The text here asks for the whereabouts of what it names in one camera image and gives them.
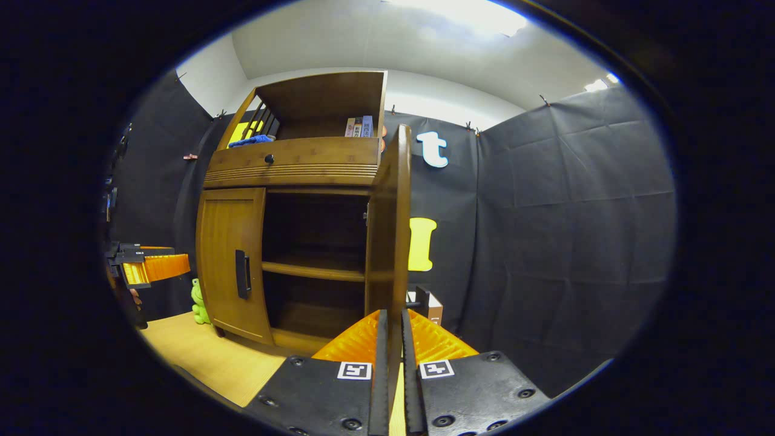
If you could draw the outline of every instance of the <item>green plush toy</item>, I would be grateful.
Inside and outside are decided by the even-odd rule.
[[[191,310],[194,311],[194,321],[197,324],[210,324],[210,317],[207,316],[207,309],[205,309],[205,301],[202,299],[202,291],[199,289],[199,279],[193,279],[191,283],[194,284],[191,288],[191,298],[196,303],[191,307]]]

